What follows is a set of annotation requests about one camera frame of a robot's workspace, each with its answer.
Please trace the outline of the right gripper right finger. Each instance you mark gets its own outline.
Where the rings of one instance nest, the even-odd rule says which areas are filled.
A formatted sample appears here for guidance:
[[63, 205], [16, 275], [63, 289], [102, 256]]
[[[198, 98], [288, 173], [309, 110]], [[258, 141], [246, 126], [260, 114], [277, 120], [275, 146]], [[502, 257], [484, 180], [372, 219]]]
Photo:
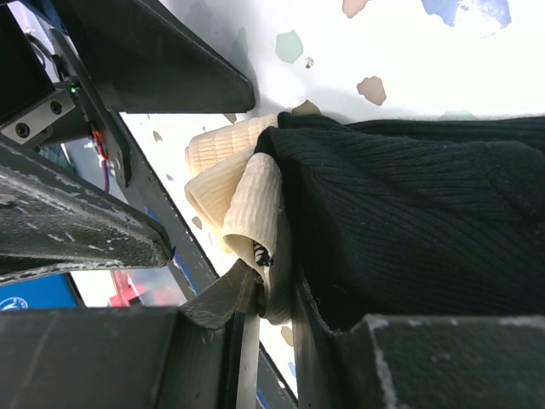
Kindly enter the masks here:
[[348, 331], [321, 319], [295, 280], [301, 408], [541, 408], [541, 316], [367, 315]]

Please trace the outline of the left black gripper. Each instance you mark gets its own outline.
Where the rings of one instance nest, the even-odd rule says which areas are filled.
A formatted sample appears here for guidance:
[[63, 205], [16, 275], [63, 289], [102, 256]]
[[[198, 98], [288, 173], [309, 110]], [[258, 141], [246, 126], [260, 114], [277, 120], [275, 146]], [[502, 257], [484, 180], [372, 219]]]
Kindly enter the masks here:
[[255, 107], [243, 73], [159, 1], [61, 1], [59, 16], [80, 59], [56, 30], [49, 51], [21, 29], [9, 2], [1, 3], [2, 149], [88, 137], [105, 172], [128, 187], [131, 147], [116, 112]]

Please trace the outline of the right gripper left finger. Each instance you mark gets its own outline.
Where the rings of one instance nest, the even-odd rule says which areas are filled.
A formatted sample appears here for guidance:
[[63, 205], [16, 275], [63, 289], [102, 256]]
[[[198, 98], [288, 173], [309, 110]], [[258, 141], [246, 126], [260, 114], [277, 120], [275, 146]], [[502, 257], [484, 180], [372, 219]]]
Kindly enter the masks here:
[[241, 263], [180, 307], [1, 315], [4, 408], [253, 408], [256, 273]]

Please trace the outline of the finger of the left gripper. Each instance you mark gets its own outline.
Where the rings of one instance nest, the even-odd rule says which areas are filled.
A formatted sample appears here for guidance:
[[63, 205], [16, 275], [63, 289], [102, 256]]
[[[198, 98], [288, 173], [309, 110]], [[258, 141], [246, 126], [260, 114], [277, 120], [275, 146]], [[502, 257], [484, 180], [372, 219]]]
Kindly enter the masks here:
[[10, 140], [1, 142], [1, 283], [86, 270], [166, 266], [149, 216]]

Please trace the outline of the black underwear beige waistband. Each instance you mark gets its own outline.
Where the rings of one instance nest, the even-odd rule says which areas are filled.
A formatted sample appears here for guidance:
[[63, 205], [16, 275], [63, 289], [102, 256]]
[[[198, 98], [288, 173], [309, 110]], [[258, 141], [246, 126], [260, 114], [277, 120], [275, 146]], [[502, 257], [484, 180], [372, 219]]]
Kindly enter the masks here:
[[544, 120], [371, 120], [281, 112], [194, 137], [185, 195], [291, 316], [544, 311]]

